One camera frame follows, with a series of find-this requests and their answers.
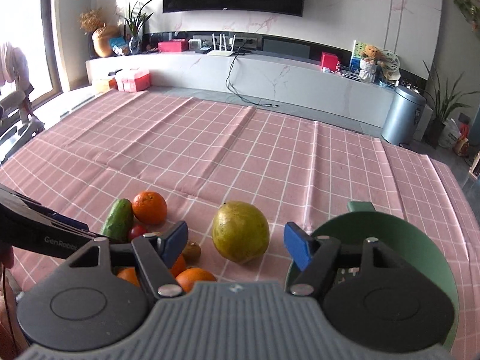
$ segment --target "red box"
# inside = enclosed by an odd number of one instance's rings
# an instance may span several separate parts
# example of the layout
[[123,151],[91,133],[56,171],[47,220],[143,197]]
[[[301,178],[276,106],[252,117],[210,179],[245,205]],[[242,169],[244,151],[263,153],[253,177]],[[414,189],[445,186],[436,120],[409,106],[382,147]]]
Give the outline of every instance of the red box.
[[338,57],[335,54],[330,54],[329,52],[322,53],[322,63],[320,64],[321,68],[329,68],[331,71],[337,70]]
[[115,75],[120,92],[144,91],[150,86],[150,72],[147,69],[123,69]]
[[172,39],[168,42],[159,42],[158,51],[163,53],[176,53],[188,50],[188,41],[186,39]]

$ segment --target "vase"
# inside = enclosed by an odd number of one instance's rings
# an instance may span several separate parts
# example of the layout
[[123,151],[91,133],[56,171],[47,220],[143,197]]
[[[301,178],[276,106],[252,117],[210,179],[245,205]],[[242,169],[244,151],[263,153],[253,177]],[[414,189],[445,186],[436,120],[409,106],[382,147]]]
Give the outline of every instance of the vase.
[[93,47],[98,56],[105,58],[114,55],[110,46],[110,39],[120,36],[117,26],[103,26],[96,30],[93,35]]
[[430,129],[425,136],[425,141],[434,149],[438,146],[438,140],[440,139],[440,135],[445,128],[445,124],[439,118],[435,118],[430,125]]
[[130,55],[135,56],[140,54],[142,51],[142,40],[138,36],[132,36],[128,42],[128,48],[130,50]]
[[90,59],[96,59],[96,58],[98,58],[98,55],[97,55],[97,53],[95,52],[95,47],[94,47],[94,45],[93,45],[92,35],[93,35],[93,31],[86,33],[87,46],[88,46],[88,55],[90,56]]

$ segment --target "cucumber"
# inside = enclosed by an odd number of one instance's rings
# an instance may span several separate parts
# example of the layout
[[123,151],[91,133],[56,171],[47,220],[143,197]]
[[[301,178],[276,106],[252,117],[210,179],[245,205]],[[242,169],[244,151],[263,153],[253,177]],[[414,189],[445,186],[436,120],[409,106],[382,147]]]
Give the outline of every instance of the cucumber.
[[134,210],[128,199],[118,199],[110,210],[109,216],[100,230],[100,234],[116,239],[120,242],[127,242],[128,232],[134,225]]

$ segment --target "green bowl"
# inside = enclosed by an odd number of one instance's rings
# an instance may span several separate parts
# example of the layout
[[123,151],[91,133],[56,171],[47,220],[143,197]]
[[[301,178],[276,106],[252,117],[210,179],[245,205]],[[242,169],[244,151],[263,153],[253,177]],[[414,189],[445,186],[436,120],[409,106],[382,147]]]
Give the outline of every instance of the green bowl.
[[[455,309],[454,323],[443,346],[452,349],[458,327],[458,293],[454,276],[443,256],[428,236],[396,216],[376,212],[370,202],[350,202],[350,212],[324,223],[313,237],[330,236],[345,244],[360,245],[367,237],[376,237],[395,250],[445,292]],[[300,273],[292,262],[286,276],[285,288],[290,287]]]

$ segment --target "pink checkered tablecloth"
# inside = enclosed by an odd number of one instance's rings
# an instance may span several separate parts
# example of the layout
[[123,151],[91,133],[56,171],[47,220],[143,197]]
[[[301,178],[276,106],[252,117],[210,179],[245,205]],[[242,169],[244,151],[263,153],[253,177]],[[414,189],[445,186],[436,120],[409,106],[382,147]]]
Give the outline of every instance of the pink checkered tablecloth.
[[[341,128],[254,107],[110,91],[64,118],[0,168],[0,183],[98,231],[112,202],[153,190],[167,221],[186,220],[199,266],[219,281],[278,280],[290,264],[283,226],[312,231],[350,200],[404,218],[443,251],[458,287],[453,354],[471,359],[480,321],[479,227],[450,170],[427,156]],[[210,226],[227,200],[268,219],[267,253],[245,266],[215,250]],[[61,262],[15,250],[13,276],[28,290]]]

